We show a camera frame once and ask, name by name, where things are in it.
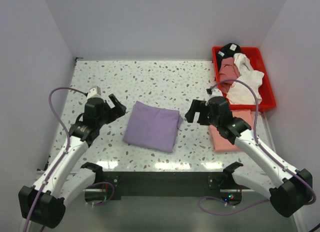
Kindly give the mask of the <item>lavender purple t-shirt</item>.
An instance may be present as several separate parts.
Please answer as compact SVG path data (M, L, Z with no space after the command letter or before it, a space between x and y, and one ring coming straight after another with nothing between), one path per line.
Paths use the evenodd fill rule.
M172 153L183 118L178 110L157 108L137 101L123 141L127 144Z

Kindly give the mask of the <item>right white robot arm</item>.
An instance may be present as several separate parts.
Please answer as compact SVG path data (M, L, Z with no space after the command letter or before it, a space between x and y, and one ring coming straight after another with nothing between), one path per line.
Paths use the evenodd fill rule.
M245 152L271 180L271 187L267 187L258 176L246 174L242 163L234 162L223 170L222 181L226 187L242 185L258 192L284 217L315 202L311 173L296 169L267 147L247 122L233 116L226 98L193 100L185 114L187 122L192 123L196 113L199 114L198 124L214 126L222 138Z

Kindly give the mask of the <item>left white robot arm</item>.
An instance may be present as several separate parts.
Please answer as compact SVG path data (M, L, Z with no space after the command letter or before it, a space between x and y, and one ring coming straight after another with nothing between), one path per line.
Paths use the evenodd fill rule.
M99 136L100 129L125 115L126 107L116 96L110 94L109 99L114 107L100 95L87 97L84 112L66 132L65 144L55 160L32 186L20 189L18 199L25 219L23 231L28 230L30 222L57 227L66 206L86 188L108 187L111 194L107 200L112 199L115 185L104 180L102 167L95 163L84 163L73 178L68 178L77 161Z

